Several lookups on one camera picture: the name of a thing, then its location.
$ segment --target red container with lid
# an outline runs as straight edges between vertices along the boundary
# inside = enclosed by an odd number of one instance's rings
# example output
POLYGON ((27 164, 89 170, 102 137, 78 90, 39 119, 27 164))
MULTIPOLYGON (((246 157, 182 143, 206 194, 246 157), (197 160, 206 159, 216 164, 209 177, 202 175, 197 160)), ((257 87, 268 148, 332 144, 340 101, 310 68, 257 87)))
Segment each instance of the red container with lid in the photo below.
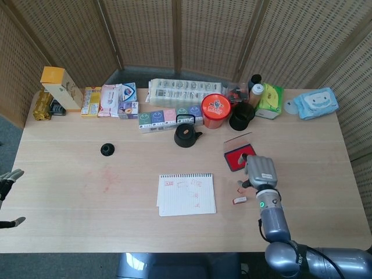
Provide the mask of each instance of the red container with lid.
POLYGON ((210 94, 203 99, 202 112, 204 125, 215 129, 222 125, 223 121, 231 112, 228 99, 221 94, 210 94))

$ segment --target notepad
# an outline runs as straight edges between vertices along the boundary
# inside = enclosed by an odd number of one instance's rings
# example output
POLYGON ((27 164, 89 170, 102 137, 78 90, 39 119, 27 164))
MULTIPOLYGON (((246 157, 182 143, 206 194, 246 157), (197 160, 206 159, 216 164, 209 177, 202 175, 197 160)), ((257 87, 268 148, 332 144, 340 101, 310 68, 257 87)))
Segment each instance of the notepad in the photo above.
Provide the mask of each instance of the notepad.
POLYGON ((159 176, 160 216, 208 214, 216 212, 213 174, 187 173, 159 176))

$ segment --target table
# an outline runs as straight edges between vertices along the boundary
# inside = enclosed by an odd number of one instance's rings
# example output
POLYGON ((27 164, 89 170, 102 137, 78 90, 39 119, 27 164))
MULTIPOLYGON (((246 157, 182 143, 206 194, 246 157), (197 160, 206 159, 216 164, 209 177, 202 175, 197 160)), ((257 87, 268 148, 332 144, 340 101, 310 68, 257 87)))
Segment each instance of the table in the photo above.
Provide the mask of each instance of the table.
MULTIPOLYGON (((285 90, 285 99, 306 90, 285 90)), ((144 103, 142 112, 155 110, 144 103)), ((250 189, 238 196, 223 142, 251 131, 258 155, 271 157, 292 239, 309 246, 367 249, 371 234, 336 114, 303 121, 283 112, 256 117, 243 132, 228 123, 187 149, 174 130, 141 134, 136 120, 83 119, 79 113, 35 121, 30 112, 15 160, 26 173, 3 203, 1 220, 26 216, 0 230, 2 253, 23 252, 254 252, 264 251, 259 206, 250 189), (104 157, 102 144, 115 153, 104 157), (216 214, 159 217, 158 179, 164 173, 210 172, 216 214)))

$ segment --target black kettle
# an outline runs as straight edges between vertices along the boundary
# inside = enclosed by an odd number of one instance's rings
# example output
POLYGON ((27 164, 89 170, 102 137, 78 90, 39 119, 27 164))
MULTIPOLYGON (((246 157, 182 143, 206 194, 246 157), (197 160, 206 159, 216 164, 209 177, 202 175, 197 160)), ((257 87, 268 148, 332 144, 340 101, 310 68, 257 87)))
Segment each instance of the black kettle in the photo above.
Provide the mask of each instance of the black kettle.
MULTIPOLYGON (((192 116, 194 118, 195 124, 195 115, 177 115, 176 123, 178 123, 179 116, 192 116)), ((194 125, 189 123, 183 123, 177 126, 176 132, 174 133, 174 141, 180 147, 191 147, 196 143, 196 140, 202 135, 202 132, 195 132, 194 125)))

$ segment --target wicker screen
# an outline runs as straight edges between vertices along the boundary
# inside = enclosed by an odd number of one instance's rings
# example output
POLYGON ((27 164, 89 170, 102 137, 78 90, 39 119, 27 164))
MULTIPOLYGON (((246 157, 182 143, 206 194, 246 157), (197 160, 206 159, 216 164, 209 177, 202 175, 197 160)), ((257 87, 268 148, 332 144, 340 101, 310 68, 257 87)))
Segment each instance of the wicker screen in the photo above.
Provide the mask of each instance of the wicker screen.
POLYGON ((104 0, 125 65, 173 67, 171 0, 104 0))
POLYGON ((370 0, 270 1, 241 80, 261 74, 268 83, 304 87, 371 7, 370 0))
POLYGON ((372 232, 372 159, 352 163, 354 176, 362 199, 364 211, 372 232))
POLYGON ((0 115, 23 127, 44 61, 0 9, 0 115))
POLYGON ((182 0, 183 70, 232 79, 256 2, 182 0))
POLYGON ((337 113, 349 157, 372 152, 372 32, 326 79, 340 106, 337 113))
POLYGON ((116 58, 93 1, 12 0, 46 50, 79 87, 102 85, 116 58))

